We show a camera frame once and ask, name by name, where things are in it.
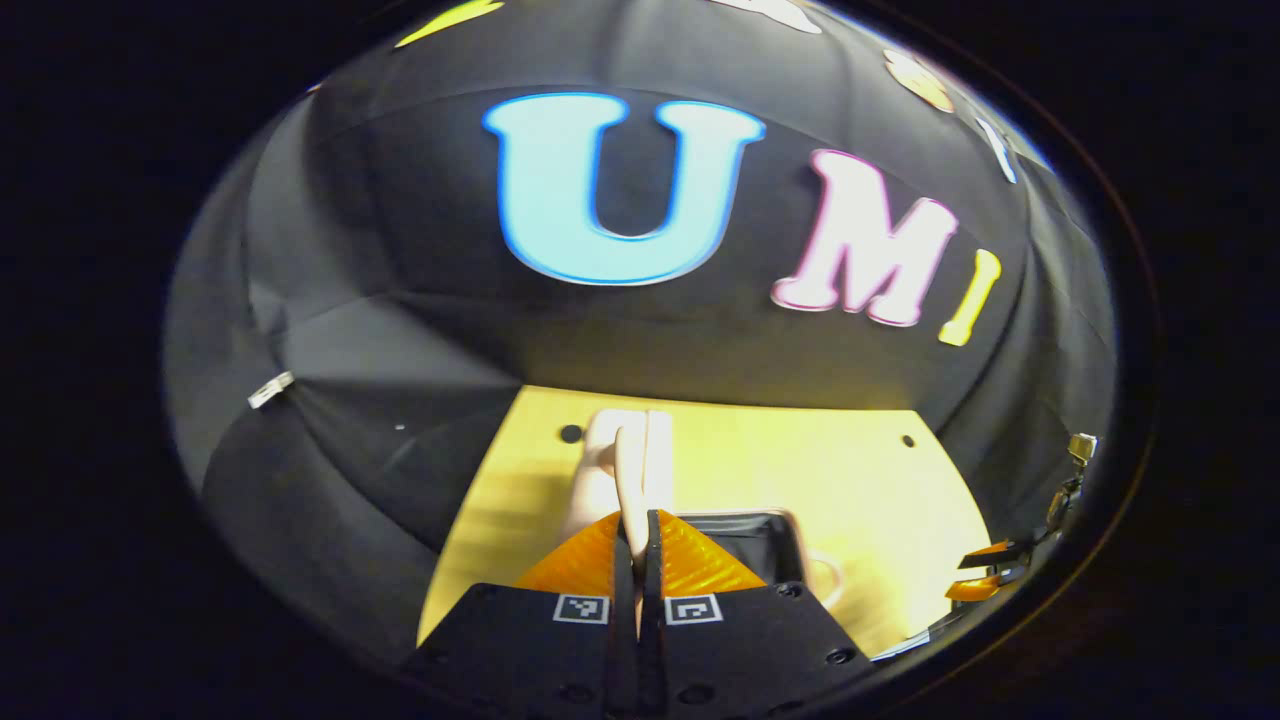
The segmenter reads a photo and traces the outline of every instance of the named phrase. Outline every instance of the mug handle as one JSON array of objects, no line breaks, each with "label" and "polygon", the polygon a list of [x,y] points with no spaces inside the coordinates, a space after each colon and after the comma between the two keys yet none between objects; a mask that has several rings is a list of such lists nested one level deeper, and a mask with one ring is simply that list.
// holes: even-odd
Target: mug handle
[{"label": "mug handle", "polygon": [[809,561],[826,565],[831,570],[831,575],[835,579],[836,587],[832,589],[827,597],[822,600],[822,606],[828,611],[840,602],[840,598],[845,594],[845,571],[840,569],[840,564],[831,557],[823,555],[822,552],[809,552]]}]

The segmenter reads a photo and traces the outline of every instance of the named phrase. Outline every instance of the black backdrop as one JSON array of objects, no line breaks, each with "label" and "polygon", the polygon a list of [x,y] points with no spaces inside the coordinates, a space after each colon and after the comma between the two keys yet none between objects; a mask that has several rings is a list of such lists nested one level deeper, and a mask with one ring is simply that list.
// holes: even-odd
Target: black backdrop
[{"label": "black backdrop", "polygon": [[[1038,716],[1192,701],[1261,714],[1263,656],[1245,639],[1270,633],[1248,620],[1249,598],[1274,585],[1275,541],[1260,533],[1263,503],[1245,502],[1266,475],[1244,460],[1267,413],[1258,375],[1238,365],[1248,355],[1228,343],[1274,324],[1257,197],[1266,115],[1249,83],[1261,40],[1230,4],[1108,5],[895,4],[1027,88],[1112,178],[1149,249],[1171,359],[1129,516],[1080,582],[993,653],[1009,653],[998,671],[979,666],[940,693],[980,697],[979,680],[1012,671],[1001,702]],[[375,9],[0,10],[14,36],[3,91],[18,141],[5,183],[18,200],[5,265],[19,361],[10,424],[33,441],[17,445],[5,483],[17,629],[5,644],[23,651],[9,664],[22,692],[0,701],[14,705],[6,715],[412,714],[389,683],[325,652],[200,524],[159,396],[178,238],[255,128],[406,19],[388,22],[401,5],[352,22]],[[1245,553],[1252,562],[1231,560]],[[1057,694],[1082,687],[1091,692]]]},{"label": "black backdrop", "polygon": [[[1091,236],[1132,255],[1125,231],[1091,228],[1101,218],[1073,206],[1037,159],[1014,156],[1023,182],[1010,183],[973,120],[986,110],[957,96],[956,114],[938,113],[884,72],[882,41],[809,15],[823,36],[705,0],[520,4],[403,50],[375,42],[257,133],[193,223],[164,348],[179,455],[237,556],[305,616],[398,664],[518,382],[909,407],[991,536],[1039,525],[1071,471],[1070,432],[1100,434],[1105,448],[1116,438],[1119,343]],[[582,88],[637,118],[675,96],[767,119],[768,137],[744,154],[724,238],[695,273],[586,287],[531,272],[504,247],[498,142],[480,118],[531,91]],[[594,197],[608,227],[658,222],[672,140],[652,122],[605,135]],[[809,158],[823,146],[882,168],[892,217],[916,197],[955,213],[915,327],[768,299],[803,255],[820,195]],[[957,348],[936,332],[978,246],[1001,259],[1004,279]],[[1138,313],[1120,322],[1146,342]],[[257,413],[243,396],[284,369],[296,378],[285,398],[247,416]]]}]

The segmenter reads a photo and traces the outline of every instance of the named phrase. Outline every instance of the hole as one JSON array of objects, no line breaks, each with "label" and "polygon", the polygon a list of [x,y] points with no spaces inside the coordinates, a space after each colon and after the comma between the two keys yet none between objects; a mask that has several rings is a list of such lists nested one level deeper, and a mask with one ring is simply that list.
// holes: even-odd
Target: hole
[{"label": "hole", "polygon": [[716,697],[716,689],[710,685],[689,685],[680,691],[676,700],[685,705],[707,705]]},{"label": "hole", "polygon": [[765,712],[764,716],[765,717],[777,717],[778,715],[782,715],[783,712],[791,712],[792,710],[799,710],[803,706],[804,706],[804,703],[800,702],[799,700],[788,700],[788,701],[783,702],[782,705],[778,705],[776,707],[769,708],[769,711]]},{"label": "hole", "polygon": [[844,665],[854,659],[852,648],[842,647],[827,655],[827,665]]},{"label": "hole", "polygon": [[595,698],[595,693],[582,685],[564,685],[561,688],[559,696],[564,702],[572,702],[573,705],[586,705]]}]

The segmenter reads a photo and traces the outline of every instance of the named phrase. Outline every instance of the yellow surface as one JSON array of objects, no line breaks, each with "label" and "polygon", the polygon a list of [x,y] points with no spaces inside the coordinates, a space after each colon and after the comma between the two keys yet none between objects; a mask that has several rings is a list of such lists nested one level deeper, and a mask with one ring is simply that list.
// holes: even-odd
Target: yellow surface
[{"label": "yellow surface", "polygon": [[[794,410],[521,389],[445,542],[419,642],[474,583],[515,584],[558,544],[581,445],[559,438],[607,407],[672,416],[675,511],[785,507],[810,555],[836,560],[832,615],[869,655],[946,615],[956,570],[991,538],[942,446],[913,411]],[[908,447],[902,436],[915,442]],[[829,575],[812,564],[814,592]]]},{"label": "yellow surface", "polygon": [[764,587],[764,580],[716,541],[666,510],[658,510],[658,529],[662,532],[662,597]]},{"label": "yellow surface", "polygon": [[582,528],[563,544],[530,568],[517,588],[564,594],[613,597],[613,542],[618,537],[618,518],[613,512]]}]

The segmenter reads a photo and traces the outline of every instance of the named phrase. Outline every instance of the black fabric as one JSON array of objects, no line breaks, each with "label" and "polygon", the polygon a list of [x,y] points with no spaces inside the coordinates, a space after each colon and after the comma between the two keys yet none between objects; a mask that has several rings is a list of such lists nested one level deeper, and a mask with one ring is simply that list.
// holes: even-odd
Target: black fabric
[{"label": "black fabric", "polygon": [[287,398],[227,432],[202,501],[236,555],[335,642],[399,664],[438,555],[356,492]]},{"label": "black fabric", "polygon": [[228,168],[192,225],[174,269],[164,328],[164,391],[188,482],[204,487],[209,459],[248,396],[280,373],[255,332],[244,287],[244,199],[268,126]]},{"label": "black fabric", "polygon": [[[652,115],[676,97],[605,90],[625,99],[639,122],[605,133],[596,206],[617,232],[648,231],[666,211],[673,159],[671,133]],[[493,191],[498,145],[480,124],[488,108],[524,92],[453,97],[370,122],[370,163],[396,178],[376,184],[387,242],[411,291],[404,302],[424,323],[534,384],[742,405],[916,407],[934,424],[980,372],[1012,284],[996,287],[966,347],[938,343],[937,328],[968,287],[974,251],[988,247],[1016,266],[1024,252],[1016,236],[979,240],[961,225],[914,328],[772,302],[773,282],[795,269],[808,242],[820,197],[809,154],[826,145],[782,124],[771,124],[744,155],[724,241],[696,272],[608,288],[529,270],[503,241]],[[454,142],[424,145],[424,127]],[[456,170],[440,184],[434,168]],[[896,217],[923,196],[897,178],[887,182]],[[998,200],[991,201],[1021,223],[1019,192],[1005,187],[993,186]]]},{"label": "black fabric", "polygon": [[271,133],[246,206],[250,301],[264,333],[282,334],[384,291],[392,261],[358,145],[308,150],[310,97]]},{"label": "black fabric", "polygon": [[[1025,158],[1020,167],[1037,197],[1061,192],[1042,167]],[[1087,219],[1068,218],[1056,204],[1030,208],[1032,252],[1016,310],[991,366],[938,433],[992,538],[1043,523],[1071,474],[1071,433],[1101,436],[1106,447],[1119,370],[1106,270],[1078,224]]]},{"label": "black fabric", "polygon": [[439,551],[520,384],[387,299],[276,338],[291,400],[348,482]]}]

